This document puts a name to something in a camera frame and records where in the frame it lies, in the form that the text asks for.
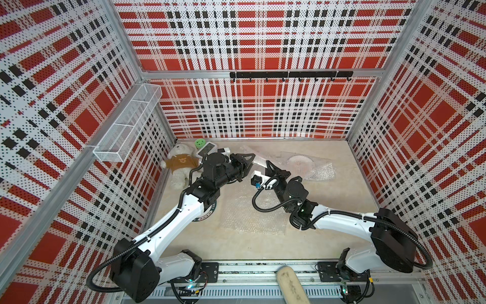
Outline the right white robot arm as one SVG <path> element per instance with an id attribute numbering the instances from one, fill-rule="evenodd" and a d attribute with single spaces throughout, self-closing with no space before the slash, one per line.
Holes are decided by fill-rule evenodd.
<path id="1" fill-rule="evenodd" d="M 309 192 L 302 177 L 291 177 L 287 170 L 267 162 L 264 172 L 251 175 L 251 184 L 257 189 L 252 206 L 261 213 L 283 208 L 289 214 L 289 224 L 299 230 L 330 230 L 349 234 L 367 241 L 361 249 L 342 251 L 337 269 L 340 273 L 363 273 L 375 268 L 411 273 L 415 268 L 430 270 L 433 259 L 417 234 L 394 212 L 380 208 L 375 213 L 356 213 L 338 210 L 308 199 Z M 270 208 L 258 206 L 256 200 L 262 191 L 273 191 L 278 205 Z"/>

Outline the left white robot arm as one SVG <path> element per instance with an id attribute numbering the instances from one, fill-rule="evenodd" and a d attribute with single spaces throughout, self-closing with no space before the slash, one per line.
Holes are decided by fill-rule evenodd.
<path id="1" fill-rule="evenodd" d="M 159 284 L 180 277 L 197 279 L 202 263 L 199 256 L 189 250 L 168 258 L 161 255 L 216 203 L 223 186 L 241 182 L 248 175 L 254 159 L 253 153 L 210 153 L 199 166 L 201 176 L 189 181 L 171 212 L 134 239 L 121 239 L 113 256 L 88 275 L 86 286 L 99 293 L 124 292 L 140 303 Z"/>

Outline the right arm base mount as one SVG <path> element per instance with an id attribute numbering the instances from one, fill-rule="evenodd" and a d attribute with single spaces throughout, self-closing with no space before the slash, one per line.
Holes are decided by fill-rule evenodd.
<path id="1" fill-rule="evenodd" d="M 343 303 L 361 303 L 375 294 L 370 270 L 356 273 L 345 266 L 343 261 L 318 262 L 315 270 L 321 282 L 340 282 L 339 294 Z"/>

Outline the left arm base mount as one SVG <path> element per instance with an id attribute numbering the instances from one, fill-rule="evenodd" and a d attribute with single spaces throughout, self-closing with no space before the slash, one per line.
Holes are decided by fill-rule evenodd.
<path id="1" fill-rule="evenodd" d="M 187 276 L 169 281 L 173 285 L 173 291 L 177 292 L 176 298 L 183 303 L 195 303 L 210 283 L 218 281 L 219 268 L 218 262 L 197 263 Z"/>

